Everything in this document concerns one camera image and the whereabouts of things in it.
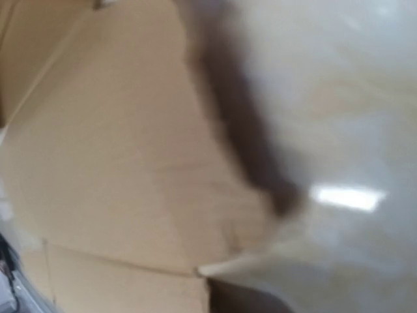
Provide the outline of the brown cardboard box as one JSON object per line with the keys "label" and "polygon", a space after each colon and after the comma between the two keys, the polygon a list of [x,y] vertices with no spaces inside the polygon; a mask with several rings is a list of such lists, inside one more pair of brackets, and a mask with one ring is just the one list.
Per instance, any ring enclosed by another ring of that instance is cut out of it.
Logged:
{"label": "brown cardboard box", "polygon": [[240,6],[1,2],[1,180],[63,312],[206,312],[199,267],[294,211]]}

